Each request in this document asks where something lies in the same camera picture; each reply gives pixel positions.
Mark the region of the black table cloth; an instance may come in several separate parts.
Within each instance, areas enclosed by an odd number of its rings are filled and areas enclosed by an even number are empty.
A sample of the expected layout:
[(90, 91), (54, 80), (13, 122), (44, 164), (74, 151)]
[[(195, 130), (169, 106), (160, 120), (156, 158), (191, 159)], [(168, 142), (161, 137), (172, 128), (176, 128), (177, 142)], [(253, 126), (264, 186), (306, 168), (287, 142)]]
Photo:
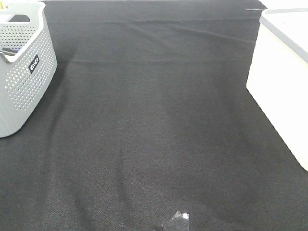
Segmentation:
[(1, 230), (307, 230), (308, 173), (246, 89), (263, 8), (47, 1), (58, 66), (0, 141)]

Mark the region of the dark item inside basket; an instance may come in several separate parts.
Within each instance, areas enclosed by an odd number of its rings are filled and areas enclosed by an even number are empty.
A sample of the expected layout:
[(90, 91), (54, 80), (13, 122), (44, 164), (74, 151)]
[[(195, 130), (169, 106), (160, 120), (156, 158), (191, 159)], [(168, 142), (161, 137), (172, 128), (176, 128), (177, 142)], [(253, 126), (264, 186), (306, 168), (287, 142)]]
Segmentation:
[(3, 47), (1, 48), (0, 52), (3, 53), (4, 55), (15, 56), (19, 52), (19, 49), (11, 49)]

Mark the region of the white storage box grey rim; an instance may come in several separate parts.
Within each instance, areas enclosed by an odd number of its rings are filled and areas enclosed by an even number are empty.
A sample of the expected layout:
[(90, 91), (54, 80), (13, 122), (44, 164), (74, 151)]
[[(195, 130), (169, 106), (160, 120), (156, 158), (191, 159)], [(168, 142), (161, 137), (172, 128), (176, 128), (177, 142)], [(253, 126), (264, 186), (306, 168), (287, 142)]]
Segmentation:
[(266, 9), (246, 88), (303, 169), (308, 168), (308, 10)]

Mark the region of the clear tape piece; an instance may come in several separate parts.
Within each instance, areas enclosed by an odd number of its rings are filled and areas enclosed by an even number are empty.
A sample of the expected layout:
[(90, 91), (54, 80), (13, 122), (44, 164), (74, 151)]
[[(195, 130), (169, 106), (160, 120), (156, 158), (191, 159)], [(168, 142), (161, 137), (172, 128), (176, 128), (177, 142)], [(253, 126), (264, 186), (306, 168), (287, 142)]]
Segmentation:
[(155, 225), (153, 231), (189, 231), (190, 214), (177, 211), (171, 220)]

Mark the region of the grey perforated plastic basket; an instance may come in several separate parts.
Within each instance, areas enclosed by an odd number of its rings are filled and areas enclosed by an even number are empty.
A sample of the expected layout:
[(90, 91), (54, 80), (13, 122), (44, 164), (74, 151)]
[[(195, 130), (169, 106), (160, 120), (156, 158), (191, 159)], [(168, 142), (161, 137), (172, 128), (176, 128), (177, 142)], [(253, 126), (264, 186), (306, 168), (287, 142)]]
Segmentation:
[(27, 22), (1, 22), (0, 49), (19, 49), (15, 56), (0, 53), (0, 136), (16, 133), (48, 88), (57, 68), (46, 5), (41, 1), (0, 2), (1, 15), (24, 15)]

